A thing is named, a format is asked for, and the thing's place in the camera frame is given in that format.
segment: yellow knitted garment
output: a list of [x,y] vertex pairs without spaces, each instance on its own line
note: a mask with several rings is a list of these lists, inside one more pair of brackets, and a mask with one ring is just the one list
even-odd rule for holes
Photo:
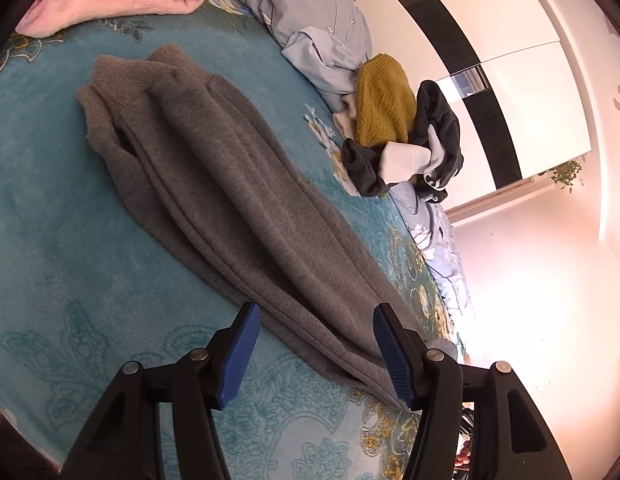
[[417,113],[417,99],[397,60],[378,54],[359,70],[357,80],[357,142],[373,148],[408,142]]

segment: teal bedspread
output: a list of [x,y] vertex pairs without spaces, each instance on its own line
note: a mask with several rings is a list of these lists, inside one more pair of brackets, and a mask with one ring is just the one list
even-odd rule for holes
[[[46,40],[14,34],[0,56],[0,408],[56,463],[120,365],[172,362],[236,313],[128,216],[89,148],[74,93],[99,54],[141,59],[176,42],[229,79],[426,328],[451,336],[394,204],[361,198],[347,179],[322,99],[241,6],[217,4],[225,10],[89,22]],[[216,421],[234,479],[371,480],[399,478],[418,417],[325,380],[263,330]],[[163,446],[174,476],[168,430]]]

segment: white sock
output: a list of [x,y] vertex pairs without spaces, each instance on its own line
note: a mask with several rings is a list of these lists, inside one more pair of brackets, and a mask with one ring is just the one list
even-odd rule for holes
[[423,173],[430,163],[431,152],[423,146],[388,142],[381,153],[379,176],[386,184],[405,182],[417,173]]
[[423,179],[434,189],[441,190],[443,187],[439,185],[439,166],[445,160],[445,148],[441,145],[437,131],[432,124],[427,127],[427,142],[429,142],[432,155],[427,168],[423,170]]

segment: black stripe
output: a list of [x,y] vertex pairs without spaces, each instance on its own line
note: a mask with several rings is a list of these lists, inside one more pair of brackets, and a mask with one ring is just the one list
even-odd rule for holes
[[521,180],[514,143],[493,89],[463,99],[488,159],[496,189]]
[[[470,41],[441,0],[398,1],[426,35],[450,74],[480,65]],[[503,111],[487,77],[485,80],[488,89],[465,97],[463,102],[485,151],[494,184],[500,189],[521,180],[522,175]]]
[[398,0],[435,48],[450,74],[478,65],[480,60],[441,0]]

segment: green plant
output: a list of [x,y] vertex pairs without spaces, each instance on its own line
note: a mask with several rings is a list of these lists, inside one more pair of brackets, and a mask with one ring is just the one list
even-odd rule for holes
[[[576,160],[568,160],[563,164],[550,168],[548,171],[552,171],[552,180],[554,182],[563,184],[561,189],[567,187],[572,192],[572,184],[574,184],[574,179],[578,172],[581,171],[581,165]],[[539,175],[544,175],[548,171],[543,171]]]

